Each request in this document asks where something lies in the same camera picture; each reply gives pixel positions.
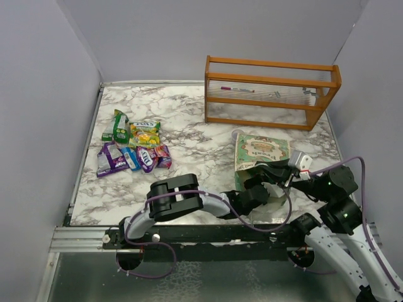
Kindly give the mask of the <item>small green snack packet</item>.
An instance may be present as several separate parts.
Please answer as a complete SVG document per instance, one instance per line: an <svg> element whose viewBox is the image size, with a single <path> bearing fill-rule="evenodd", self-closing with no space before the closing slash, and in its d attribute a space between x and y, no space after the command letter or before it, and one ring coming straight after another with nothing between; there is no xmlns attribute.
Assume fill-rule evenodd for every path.
<svg viewBox="0 0 403 302"><path fill-rule="evenodd" d="M101 136L103 142L116 142L119 144L128 144L130 135L128 133L128 116L118 110L114 110L113 119L109 122Z"/></svg>

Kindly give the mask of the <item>purple Fox's candy bag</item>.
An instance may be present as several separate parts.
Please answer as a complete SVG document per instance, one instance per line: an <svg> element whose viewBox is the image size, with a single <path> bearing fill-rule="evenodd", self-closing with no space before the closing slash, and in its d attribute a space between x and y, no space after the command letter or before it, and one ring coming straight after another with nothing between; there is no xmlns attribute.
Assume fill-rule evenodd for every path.
<svg viewBox="0 0 403 302"><path fill-rule="evenodd" d="M145 173L150 173L156 167L158 156L153 148L137 147L137 160Z"/></svg>

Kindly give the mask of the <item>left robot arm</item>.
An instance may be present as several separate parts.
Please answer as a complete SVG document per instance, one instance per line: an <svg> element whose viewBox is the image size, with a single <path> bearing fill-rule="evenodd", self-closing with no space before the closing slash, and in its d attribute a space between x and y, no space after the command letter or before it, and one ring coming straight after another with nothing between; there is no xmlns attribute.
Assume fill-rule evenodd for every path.
<svg viewBox="0 0 403 302"><path fill-rule="evenodd" d="M214 193L201 187L195 174L157 181L150 185L141 209L120 222L117 240L123 247L132 248L156 223L175 220L196 211L204 211L221 220L233 220L266 205L269 197L270 193L259 182L245 191Z"/></svg>

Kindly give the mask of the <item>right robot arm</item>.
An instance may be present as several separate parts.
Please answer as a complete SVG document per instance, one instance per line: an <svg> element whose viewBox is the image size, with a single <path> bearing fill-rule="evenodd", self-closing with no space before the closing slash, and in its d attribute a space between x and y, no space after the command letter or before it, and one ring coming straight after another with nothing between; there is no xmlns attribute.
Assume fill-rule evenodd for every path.
<svg viewBox="0 0 403 302"><path fill-rule="evenodd" d="M290 241L308 244L348 280L357 301L402 301L402 279L393 270L366 222L364 206L351 195L357 184L345 161L311 172L310 157L258 162L258 179L281 188L292 187L312 201L323 201L319 217L306 213L289 224Z"/></svg>

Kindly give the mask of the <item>purple snack packet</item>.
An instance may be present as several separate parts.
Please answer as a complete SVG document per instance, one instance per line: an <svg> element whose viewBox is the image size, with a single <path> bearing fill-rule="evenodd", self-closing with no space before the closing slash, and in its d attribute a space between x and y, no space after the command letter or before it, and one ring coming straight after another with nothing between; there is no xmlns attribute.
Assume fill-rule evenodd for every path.
<svg viewBox="0 0 403 302"><path fill-rule="evenodd" d="M97 154L96 177L109 176L129 168L122 152L114 142L106 142Z"/></svg>

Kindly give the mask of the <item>yellow green Fox's candy bag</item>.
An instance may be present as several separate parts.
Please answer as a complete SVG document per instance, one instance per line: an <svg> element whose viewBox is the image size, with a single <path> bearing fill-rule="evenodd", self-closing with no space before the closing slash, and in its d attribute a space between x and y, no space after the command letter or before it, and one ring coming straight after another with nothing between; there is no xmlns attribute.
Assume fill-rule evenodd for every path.
<svg viewBox="0 0 403 302"><path fill-rule="evenodd" d="M130 125L130 139L128 146L130 148L144 147L154 148L158 147L160 142L159 130L161 123L157 122L131 122Z"/></svg>

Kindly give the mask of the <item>blue snack packet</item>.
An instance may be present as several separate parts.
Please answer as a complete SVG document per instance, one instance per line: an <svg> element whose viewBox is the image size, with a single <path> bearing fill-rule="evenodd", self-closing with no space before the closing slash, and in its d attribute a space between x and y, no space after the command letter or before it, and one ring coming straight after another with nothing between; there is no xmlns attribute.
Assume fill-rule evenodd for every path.
<svg viewBox="0 0 403 302"><path fill-rule="evenodd" d="M137 160L137 155L135 151L129 147L123 147L120 149L130 170L131 171L139 171L141 166Z"/></svg>

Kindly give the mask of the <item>red snack packet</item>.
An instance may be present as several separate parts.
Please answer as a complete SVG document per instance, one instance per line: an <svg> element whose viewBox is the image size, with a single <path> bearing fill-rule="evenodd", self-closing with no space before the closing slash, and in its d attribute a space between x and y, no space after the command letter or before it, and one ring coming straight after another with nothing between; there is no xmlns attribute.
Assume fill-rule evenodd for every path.
<svg viewBox="0 0 403 302"><path fill-rule="evenodd" d="M161 144L154 148L157 155L157 168L160 169L170 169L172 165L171 154L168 147L165 144Z"/></svg>

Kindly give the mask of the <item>printed paper bag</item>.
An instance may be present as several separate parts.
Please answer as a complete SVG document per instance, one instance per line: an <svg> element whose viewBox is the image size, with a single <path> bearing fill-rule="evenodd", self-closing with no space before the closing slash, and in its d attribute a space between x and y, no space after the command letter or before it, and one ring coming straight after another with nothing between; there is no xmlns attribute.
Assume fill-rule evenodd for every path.
<svg viewBox="0 0 403 302"><path fill-rule="evenodd" d="M280 140L246 133L239 135L235 143L235 184L238 191L245 190L244 182L256 175L251 169L257 162L272 162L289 158L290 145L288 140ZM253 221L276 220L274 213L281 210L287 202L281 198L269 197L266 205L251 211L249 217Z"/></svg>

